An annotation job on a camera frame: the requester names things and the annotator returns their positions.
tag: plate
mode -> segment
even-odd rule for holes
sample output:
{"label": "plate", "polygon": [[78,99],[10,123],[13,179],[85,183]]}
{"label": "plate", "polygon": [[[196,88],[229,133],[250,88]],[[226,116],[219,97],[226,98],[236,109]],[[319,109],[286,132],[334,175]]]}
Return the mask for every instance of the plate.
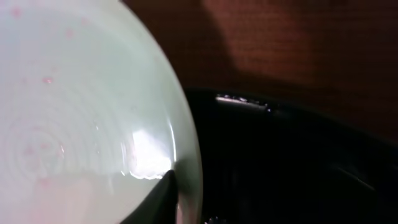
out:
{"label": "plate", "polygon": [[198,221],[189,107],[121,2],[0,0],[0,122],[0,223],[118,223],[178,161],[179,222]]}

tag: glossy white surface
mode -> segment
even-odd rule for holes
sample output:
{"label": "glossy white surface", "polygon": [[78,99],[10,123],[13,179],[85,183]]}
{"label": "glossy white surface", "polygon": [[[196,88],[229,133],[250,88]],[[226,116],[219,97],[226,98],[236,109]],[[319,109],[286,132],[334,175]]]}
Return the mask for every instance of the glossy white surface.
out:
{"label": "glossy white surface", "polygon": [[185,97],[118,1],[0,1],[0,123],[0,223],[120,222],[175,161],[182,223],[199,219]]}

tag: wood grain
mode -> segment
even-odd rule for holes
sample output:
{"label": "wood grain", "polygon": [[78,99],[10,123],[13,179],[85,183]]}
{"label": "wood grain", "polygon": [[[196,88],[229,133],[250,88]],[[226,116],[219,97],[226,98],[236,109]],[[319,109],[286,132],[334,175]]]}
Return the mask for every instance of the wood grain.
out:
{"label": "wood grain", "polygon": [[398,142],[398,1],[125,2],[183,86],[279,98]]}

